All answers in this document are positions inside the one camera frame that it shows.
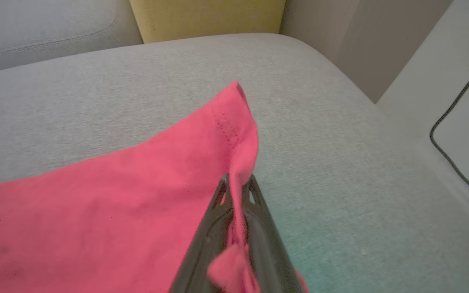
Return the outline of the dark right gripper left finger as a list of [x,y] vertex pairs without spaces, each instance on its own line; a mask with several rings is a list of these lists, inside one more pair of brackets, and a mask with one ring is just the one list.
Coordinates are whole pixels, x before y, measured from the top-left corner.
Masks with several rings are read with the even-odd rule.
[[229,174],[224,174],[169,289],[170,293],[221,293],[207,276],[210,263],[226,248],[233,219]]

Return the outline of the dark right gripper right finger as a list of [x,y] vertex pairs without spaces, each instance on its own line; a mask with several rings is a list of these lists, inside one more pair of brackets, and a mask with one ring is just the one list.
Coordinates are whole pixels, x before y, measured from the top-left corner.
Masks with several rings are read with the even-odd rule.
[[254,175],[242,191],[251,267],[262,293],[303,293],[285,245]]

